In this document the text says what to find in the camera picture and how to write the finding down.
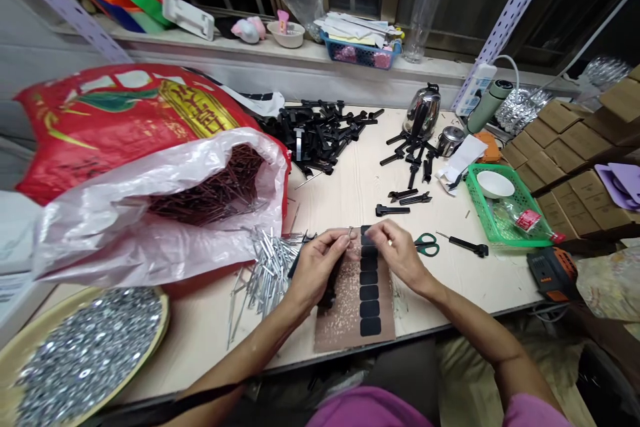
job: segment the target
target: forearm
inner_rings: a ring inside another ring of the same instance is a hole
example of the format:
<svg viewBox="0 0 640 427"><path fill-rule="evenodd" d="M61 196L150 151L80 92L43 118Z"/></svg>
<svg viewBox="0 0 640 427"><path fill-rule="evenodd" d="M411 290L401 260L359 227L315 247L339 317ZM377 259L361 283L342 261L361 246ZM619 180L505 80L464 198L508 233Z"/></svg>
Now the forearm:
<svg viewBox="0 0 640 427"><path fill-rule="evenodd" d="M247 338L186 389L180 398L202 390L235 384L259 374L305 318L306 315L299 313L297 307L281 302ZM214 427L228 415L244 388L240 386L224 397L194 408L166 424L166 427Z"/></svg>
<svg viewBox="0 0 640 427"><path fill-rule="evenodd" d="M437 280L422 288L420 294L435 305L491 364L504 409L513 395L526 393L544 400L562 413L538 367L502 324Z"/></svg>

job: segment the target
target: window sill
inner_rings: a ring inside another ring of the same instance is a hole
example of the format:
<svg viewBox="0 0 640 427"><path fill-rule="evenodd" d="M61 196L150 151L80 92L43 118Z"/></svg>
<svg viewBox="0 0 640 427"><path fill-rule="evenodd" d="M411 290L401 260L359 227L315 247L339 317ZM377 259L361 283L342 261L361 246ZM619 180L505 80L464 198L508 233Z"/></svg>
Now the window sill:
<svg viewBox="0 0 640 427"><path fill-rule="evenodd" d="M104 30L118 40L126 49L143 50L143 44L152 45L170 45L181 48L191 48L198 50L218 51L230 54L251 55L262 57L264 63L269 63L269 59L285 59L292 62L304 62L305 67L324 69L340 65L344 68L356 69L360 72L371 72L372 69L364 68L360 65L349 65L332 61L324 45L320 45L310 40L305 40L304 44L297 49L287 49L281 47L270 34L267 38L258 42L256 45L245 43L241 40L230 40L216 33L215 39L210 42L200 37L192 35L181 29L166 30L158 34L134 33L120 27L116 22L110 20L104 15L95 16L98 23ZM52 25L52 30L63 35L78 36L78 32L67 23ZM398 56L393 62L393 66L389 71L378 71L385 74L389 80L397 78L409 78L420 81L442 81L448 79L451 85L462 86L472 64L457 62L452 60L436 59L425 57L420 63L409 63L402 57ZM496 78L506 79L515 82L515 74L513 70L498 68ZM520 72L520 82L523 85L541 85L551 80L550 75L541 75L532 72ZM551 89L555 95L565 97L573 97L579 89L576 85L559 79L553 84Z"/></svg>

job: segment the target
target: hand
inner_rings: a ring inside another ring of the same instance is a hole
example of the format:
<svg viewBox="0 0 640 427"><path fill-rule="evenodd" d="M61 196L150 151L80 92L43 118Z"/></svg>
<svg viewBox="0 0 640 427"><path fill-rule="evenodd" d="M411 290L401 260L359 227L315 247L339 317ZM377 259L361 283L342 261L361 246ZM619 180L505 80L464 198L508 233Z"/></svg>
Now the hand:
<svg viewBox="0 0 640 427"><path fill-rule="evenodd" d="M366 235L385 258L391 271L416 294L426 296L438 284L418 258L411 234L395 222L383 220L371 226Z"/></svg>
<svg viewBox="0 0 640 427"><path fill-rule="evenodd" d="M356 233L349 229L331 229L318 235L303 247L291 285L282 302L307 316L322 298L333 266L345 253Z"/></svg>

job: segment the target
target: black strap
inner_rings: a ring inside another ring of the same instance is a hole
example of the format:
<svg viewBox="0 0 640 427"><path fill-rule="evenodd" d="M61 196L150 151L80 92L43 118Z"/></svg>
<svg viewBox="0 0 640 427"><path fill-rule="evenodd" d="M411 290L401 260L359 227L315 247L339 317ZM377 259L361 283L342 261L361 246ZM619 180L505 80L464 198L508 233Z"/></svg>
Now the black strap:
<svg viewBox="0 0 640 427"><path fill-rule="evenodd" d="M139 423L137 427L154 427L162 425L182 414L191 410L192 408L208 404L220 397L228 395L236 390L243 384L258 380L258 377L249 377L236 384L227 384L221 387L214 387L212 389L196 392L188 397L176 400L169 405L163 406L156 410L144 421Z"/></svg>

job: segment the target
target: plastic bottle on sill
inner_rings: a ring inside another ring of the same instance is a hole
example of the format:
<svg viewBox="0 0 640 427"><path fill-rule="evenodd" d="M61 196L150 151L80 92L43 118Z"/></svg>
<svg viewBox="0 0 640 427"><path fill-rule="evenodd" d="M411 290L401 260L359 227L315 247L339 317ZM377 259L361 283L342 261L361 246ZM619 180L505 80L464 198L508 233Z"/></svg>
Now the plastic bottle on sill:
<svg viewBox="0 0 640 427"><path fill-rule="evenodd" d="M411 12L411 31L402 48L403 58L411 63L420 63L425 56L427 37L440 0L414 0Z"/></svg>
<svg viewBox="0 0 640 427"><path fill-rule="evenodd" d="M533 230L542 218L539 213L531 209L522 211L518 205L506 198L500 199L500 201L493 204L493 215L510 222L526 234ZM551 230L547 222L540 223L539 231L554 244L561 244L567 237L564 234L558 234Z"/></svg>

